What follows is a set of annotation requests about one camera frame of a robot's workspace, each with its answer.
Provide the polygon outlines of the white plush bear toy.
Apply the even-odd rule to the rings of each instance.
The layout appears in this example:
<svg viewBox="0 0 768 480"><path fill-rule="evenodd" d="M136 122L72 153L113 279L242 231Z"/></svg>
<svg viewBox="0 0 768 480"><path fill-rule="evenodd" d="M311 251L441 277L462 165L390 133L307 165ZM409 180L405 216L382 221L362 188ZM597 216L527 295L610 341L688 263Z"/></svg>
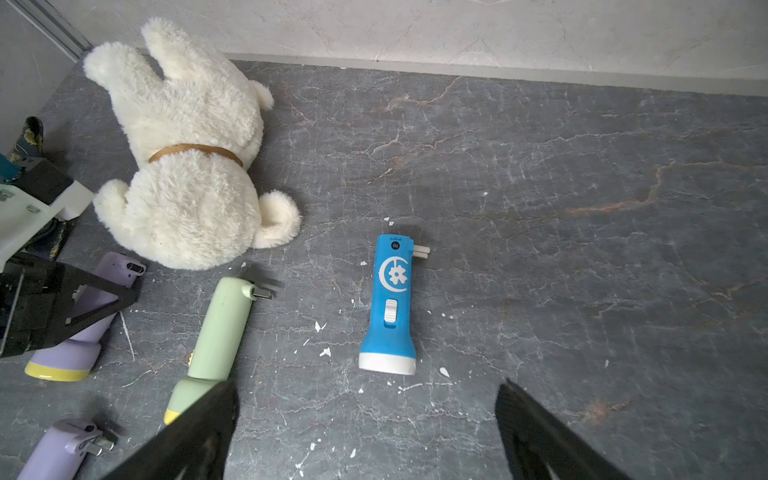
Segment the white plush bear toy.
<svg viewBox="0 0 768 480"><path fill-rule="evenodd" d="M165 267L208 270L250 249L289 243L302 216L249 176L274 99L221 52L175 23L153 18L147 53L121 42L93 49L83 70L109 95L137 163L93 205L122 247Z"/></svg>

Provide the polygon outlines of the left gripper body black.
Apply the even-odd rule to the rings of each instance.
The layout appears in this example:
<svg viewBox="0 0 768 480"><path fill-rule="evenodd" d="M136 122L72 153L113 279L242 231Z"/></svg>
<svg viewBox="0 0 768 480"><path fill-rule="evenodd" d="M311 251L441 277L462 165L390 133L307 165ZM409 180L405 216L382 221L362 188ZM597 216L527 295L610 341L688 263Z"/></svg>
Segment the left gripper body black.
<svg viewBox="0 0 768 480"><path fill-rule="evenodd" d="M66 339L62 264L17 253L1 272L1 356L58 345Z"/></svg>

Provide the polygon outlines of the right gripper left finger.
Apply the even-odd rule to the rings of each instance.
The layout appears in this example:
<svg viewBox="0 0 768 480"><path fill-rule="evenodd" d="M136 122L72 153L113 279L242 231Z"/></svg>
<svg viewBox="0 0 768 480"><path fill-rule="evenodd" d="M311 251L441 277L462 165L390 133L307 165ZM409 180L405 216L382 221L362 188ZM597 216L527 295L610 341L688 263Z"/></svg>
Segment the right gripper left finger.
<svg viewBox="0 0 768 480"><path fill-rule="evenodd" d="M220 382L105 478L222 479L239 413L235 383Z"/></svg>

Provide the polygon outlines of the green flashlight row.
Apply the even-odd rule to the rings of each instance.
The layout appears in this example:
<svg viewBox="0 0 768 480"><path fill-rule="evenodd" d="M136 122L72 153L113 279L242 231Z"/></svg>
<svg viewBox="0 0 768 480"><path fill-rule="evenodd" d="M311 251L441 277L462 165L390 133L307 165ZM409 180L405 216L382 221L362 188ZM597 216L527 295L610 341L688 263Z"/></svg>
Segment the green flashlight row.
<svg viewBox="0 0 768 480"><path fill-rule="evenodd" d="M218 282L190 357L187 375L171 394L164 415L166 425L229 378L253 302L272 297L270 289L244 279L224 277Z"/></svg>

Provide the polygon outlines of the blue flashlight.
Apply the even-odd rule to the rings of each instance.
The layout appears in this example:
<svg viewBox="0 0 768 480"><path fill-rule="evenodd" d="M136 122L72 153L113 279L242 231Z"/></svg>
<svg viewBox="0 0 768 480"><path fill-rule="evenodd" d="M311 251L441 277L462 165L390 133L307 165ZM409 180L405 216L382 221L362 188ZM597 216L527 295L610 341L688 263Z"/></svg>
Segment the blue flashlight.
<svg viewBox="0 0 768 480"><path fill-rule="evenodd" d="M410 332L412 265L430 249L404 235L378 237L368 332L358 366L363 370L412 376L416 350Z"/></svg>

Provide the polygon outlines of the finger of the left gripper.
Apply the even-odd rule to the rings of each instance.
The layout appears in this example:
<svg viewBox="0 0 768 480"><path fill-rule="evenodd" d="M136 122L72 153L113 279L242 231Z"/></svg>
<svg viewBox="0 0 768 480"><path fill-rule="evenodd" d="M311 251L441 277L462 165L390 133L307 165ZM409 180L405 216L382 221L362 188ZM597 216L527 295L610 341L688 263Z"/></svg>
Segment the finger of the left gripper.
<svg viewBox="0 0 768 480"><path fill-rule="evenodd" d="M143 275L143 264L137 260L103 260L95 272L62 265L62 297L66 302L63 342L97 343L114 316L138 299L134 283Z"/></svg>

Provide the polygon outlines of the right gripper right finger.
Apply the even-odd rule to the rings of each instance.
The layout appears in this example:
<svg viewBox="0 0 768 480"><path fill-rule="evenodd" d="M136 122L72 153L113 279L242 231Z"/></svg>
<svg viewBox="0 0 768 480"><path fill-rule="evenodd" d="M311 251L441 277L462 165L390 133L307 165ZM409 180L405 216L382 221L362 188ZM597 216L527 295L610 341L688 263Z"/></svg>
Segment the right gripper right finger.
<svg viewBox="0 0 768 480"><path fill-rule="evenodd" d="M511 380L499 386L494 411L514 479L629 480Z"/></svg>

